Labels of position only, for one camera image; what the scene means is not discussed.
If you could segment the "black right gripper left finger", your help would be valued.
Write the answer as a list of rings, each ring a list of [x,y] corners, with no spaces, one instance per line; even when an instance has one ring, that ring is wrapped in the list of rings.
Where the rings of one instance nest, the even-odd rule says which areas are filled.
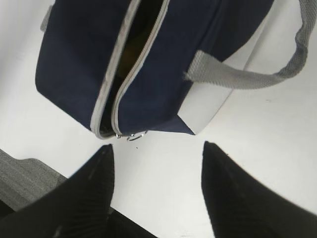
[[[112,145],[53,191],[0,222],[2,238],[104,238],[114,191]]]

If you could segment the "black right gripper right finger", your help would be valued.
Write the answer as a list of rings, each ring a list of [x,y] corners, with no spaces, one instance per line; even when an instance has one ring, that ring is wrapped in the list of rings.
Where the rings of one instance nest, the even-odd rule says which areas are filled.
[[[315,238],[317,216],[253,178],[215,143],[203,148],[201,187],[216,238]]]

